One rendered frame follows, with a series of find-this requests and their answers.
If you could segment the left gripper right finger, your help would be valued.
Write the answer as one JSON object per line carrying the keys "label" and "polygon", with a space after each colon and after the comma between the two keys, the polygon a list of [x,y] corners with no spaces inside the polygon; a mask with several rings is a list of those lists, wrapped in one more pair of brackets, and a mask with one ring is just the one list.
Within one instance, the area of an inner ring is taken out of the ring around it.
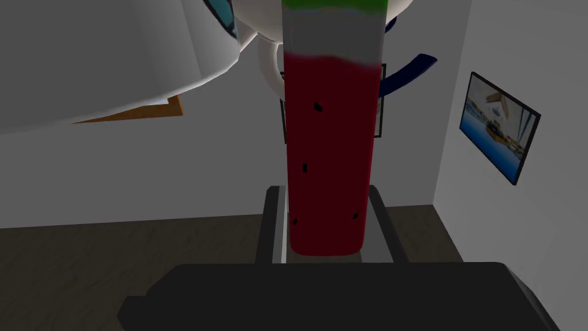
{"label": "left gripper right finger", "polygon": [[375,186],[369,187],[361,260],[363,263],[409,262],[382,197]]}

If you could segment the blue framed wall picture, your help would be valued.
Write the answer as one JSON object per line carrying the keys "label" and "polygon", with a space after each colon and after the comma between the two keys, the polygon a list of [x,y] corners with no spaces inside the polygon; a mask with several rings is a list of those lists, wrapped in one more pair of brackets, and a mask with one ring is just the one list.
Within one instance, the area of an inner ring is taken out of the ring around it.
{"label": "blue framed wall picture", "polygon": [[460,131],[513,186],[518,184],[541,115],[471,72]]}

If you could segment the orange wooden board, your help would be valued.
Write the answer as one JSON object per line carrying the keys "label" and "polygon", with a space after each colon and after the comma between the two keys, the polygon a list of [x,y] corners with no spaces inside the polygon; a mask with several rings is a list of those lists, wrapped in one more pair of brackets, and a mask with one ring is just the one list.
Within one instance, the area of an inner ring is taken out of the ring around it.
{"label": "orange wooden board", "polygon": [[110,116],[94,118],[91,120],[78,122],[92,123],[92,122],[107,122],[107,121],[124,121],[124,120],[137,120],[147,118],[160,118],[160,117],[174,117],[182,116],[184,114],[180,96],[175,95],[163,101],[158,101],[150,105],[138,107],[123,111],[121,113],[113,114]]}

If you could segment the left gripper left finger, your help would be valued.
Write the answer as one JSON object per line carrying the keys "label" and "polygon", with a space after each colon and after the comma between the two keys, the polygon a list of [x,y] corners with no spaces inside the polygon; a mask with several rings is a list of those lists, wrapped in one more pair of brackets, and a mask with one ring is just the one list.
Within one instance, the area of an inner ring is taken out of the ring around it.
{"label": "left gripper left finger", "polygon": [[287,261],[288,197],[286,186],[270,186],[266,191],[256,264]]}

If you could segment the red watermelon slice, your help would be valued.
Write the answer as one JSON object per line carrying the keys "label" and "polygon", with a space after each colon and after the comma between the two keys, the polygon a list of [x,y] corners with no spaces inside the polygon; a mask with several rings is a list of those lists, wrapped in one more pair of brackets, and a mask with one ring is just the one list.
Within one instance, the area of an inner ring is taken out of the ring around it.
{"label": "red watermelon slice", "polygon": [[290,243],[361,250],[388,0],[283,0]]}

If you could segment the dark blue curved bar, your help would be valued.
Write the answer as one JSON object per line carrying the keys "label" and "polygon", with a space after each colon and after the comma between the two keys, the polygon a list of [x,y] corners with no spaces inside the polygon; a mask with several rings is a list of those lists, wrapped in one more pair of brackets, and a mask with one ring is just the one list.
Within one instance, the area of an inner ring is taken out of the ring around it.
{"label": "dark blue curved bar", "polygon": [[398,89],[410,84],[420,75],[429,70],[436,62],[437,57],[420,53],[403,68],[387,76],[380,81],[378,96],[383,98]]}

